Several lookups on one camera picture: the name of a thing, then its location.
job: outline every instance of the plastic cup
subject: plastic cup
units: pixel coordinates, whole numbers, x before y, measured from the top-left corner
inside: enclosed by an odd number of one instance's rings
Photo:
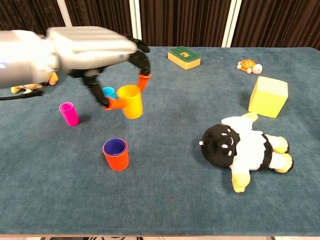
[[[72,102],[64,102],[59,106],[59,110],[65,122],[73,127],[79,123],[79,117],[76,108]]]
[[[141,90],[137,85],[124,85],[116,91],[116,94],[125,104],[122,112],[126,118],[137,119],[144,113]]]
[[[129,154],[125,140],[112,138],[103,145],[102,151],[112,170],[122,171],[128,167]]]
[[[102,92],[103,92],[103,95],[105,97],[111,97],[113,99],[116,99],[116,93],[115,93],[115,90],[112,88],[112,87],[104,87],[102,89]]]

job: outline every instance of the plush doll head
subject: plush doll head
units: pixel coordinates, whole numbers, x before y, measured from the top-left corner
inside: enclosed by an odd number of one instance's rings
[[[256,64],[252,68],[252,73],[253,74],[261,74],[262,73],[262,65],[261,64]]]
[[[203,157],[218,167],[228,167],[237,155],[239,135],[227,125],[217,124],[208,128],[203,136],[201,151]]]

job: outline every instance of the plush doll foot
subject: plush doll foot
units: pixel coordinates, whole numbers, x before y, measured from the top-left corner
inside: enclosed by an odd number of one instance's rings
[[[272,145],[273,151],[278,154],[287,154],[290,150],[290,145],[288,141],[283,136],[271,136],[266,134],[265,135],[270,144]]]
[[[278,154],[288,153],[290,146],[288,141],[283,136],[278,136],[279,146],[274,149]]]
[[[57,83],[58,83],[58,75],[55,72],[53,72],[51,74],[51,77],[50,77],[50,80],[49,80],[49,84],[51,86],[55,86]]]
[[[250,119],[252,122],[255,122],[258,119],[258,114],[256,114],[255,112],[248,112],[246,114],[243,114],[242,116]]]
[[[294,160],[288,153],[281,154],[284,158],[284,165],[280,169],[275,169],[278,173],[285,174],[289,172],[294,166]]]
[[[243,193],[250,183],[249,173],[237,173],[232,177],[233,189],[236,193]]]
[[[13,94],[17,94],[20,90],[21,90],[21,88],[18,86],[11,87],[11,93],[13,93]]]

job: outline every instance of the floor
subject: floor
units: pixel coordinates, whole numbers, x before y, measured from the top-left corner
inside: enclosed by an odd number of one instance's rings
[[[50,240],[50,237],[0,237],[0,240]],[[175,236],[175,237],[144,237],[144,240],[271,240],[264,236]],[[82,237],[55,237],[53,240],[82,240]],[[102,240],[101,236],[92,240]],[[114,237],[104,237],[104,240],[117,240]],[[136,237],[119,238],[119,240],[136,240]],[[277,236],[275,240],[320,240],[320,237]]]

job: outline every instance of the yellow cup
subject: yellow cup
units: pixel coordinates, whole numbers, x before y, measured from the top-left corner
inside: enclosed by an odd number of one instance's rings
[[[118,98],[124,102],[123,114],[127,119],[137,119],[144,113],[141,90],[137,85],[124,85],[116,91]]]

